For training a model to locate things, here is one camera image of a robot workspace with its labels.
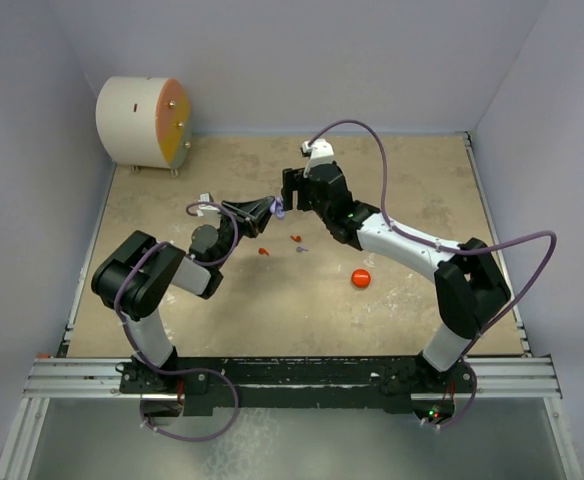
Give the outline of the purple earbud charging case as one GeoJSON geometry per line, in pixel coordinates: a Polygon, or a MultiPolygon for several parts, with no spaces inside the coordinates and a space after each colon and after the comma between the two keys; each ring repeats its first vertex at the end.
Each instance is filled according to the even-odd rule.
{"type": "Polygon", "coordinates": [[[283,220],[285,218],[285,208],[284,202],[281,197],[275,197],[270,205],[270,213],[278,220],[283,220]]]}

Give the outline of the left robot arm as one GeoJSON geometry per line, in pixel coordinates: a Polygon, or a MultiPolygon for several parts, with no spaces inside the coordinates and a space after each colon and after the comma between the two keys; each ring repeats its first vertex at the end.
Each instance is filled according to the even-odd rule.
{"type": "Polygon", "coordinates": [[[91,289],[119,317],[134,357],[145,364],[143,381],[156,392],[174,387],[177,352],[160,316],[160,303],[169,287],[202,299],[218,289],[221,268],[243,238],[263,233],[270,218],[282,213],[278,197],[247,202],[216,203],[204,194],[186,213],[207,222],[191,234],[183,250],[137,230],[96,270],[91,289]]]}

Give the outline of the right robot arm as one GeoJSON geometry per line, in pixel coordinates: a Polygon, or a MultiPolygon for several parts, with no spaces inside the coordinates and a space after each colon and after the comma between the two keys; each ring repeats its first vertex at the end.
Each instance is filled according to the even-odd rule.
{"type": "Polygon", "coordinates": [[[511,298],[494,257],[469,253],[486,244],[476,238],[464,244],[437,240],[408,227],[409,237],[395,232],[402,225],[355,200],[334,162],[309,172],[285,169],[281,194],[286,211],[316,213],[339,243],[394,260],[434,284],[442,324],[420,352],[416,376],[424,389],[441,390],[452,379],[451,367],[511,298]]]}

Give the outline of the orange earbud charging case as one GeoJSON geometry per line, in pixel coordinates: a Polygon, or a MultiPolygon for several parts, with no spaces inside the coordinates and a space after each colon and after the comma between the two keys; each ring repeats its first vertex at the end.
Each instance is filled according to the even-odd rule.
{"type": "Polygon", "coordinates": [[[356,269],[351,274],[351,284],[358,289],[366,289],[371,284],[371,274],[365,269],[356,269]]]}

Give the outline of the round tricolour drawer cabinet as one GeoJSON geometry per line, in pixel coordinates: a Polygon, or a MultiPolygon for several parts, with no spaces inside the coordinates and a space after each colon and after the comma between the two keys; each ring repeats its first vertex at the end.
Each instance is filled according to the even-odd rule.
{"type": "Polygon", "coordinates": [[[183,85],[169,77],[113,76],[97,97],[95,120],[111,159],[179,175],[191,147],[191,105],[183,85]]]}

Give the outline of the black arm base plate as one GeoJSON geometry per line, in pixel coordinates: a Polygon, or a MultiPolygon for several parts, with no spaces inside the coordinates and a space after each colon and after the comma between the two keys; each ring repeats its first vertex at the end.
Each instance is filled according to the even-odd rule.
{"type": "Polygon", "coordinates": [[[217,408],[373,409],[389,414],[454,411],[476,376],[456,363],[437,373],[418,356],[179,357],[162,375],[131,358],[116,365],[123,394],[173,399],[186,416],[217,408]]]}

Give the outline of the aluminium rail frame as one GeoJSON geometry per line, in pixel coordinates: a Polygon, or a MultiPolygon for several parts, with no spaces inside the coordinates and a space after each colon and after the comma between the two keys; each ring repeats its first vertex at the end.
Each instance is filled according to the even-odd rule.
{"type": "Polygon", "coordinates": [[[143,428],[157,419],[211,414],[217,408],[378,409],[412,413],[435,430],[462,418],[455,402],[481,392],[487,360],[470,350],[517,303],[495,248],[425,234],[390,218],[384,206],[357,201],[332,146],[316,136],[301,145],[302,168],[282,173],[279,196],[212,205],[217,225],[195,230],[188,250],[136,232],[96,271],[92,291],[117,314],[133,353],[101,367],[118,393],[140,401],[143,428]],[[354,357],[181,357],[158,314],[175,285],[200,298],[221,283],[221,266],[239,241],[261,234],[269,219],[312,211],[332,237],[389,258],[431,281],[441,326],[416,355],[354,357]]]}

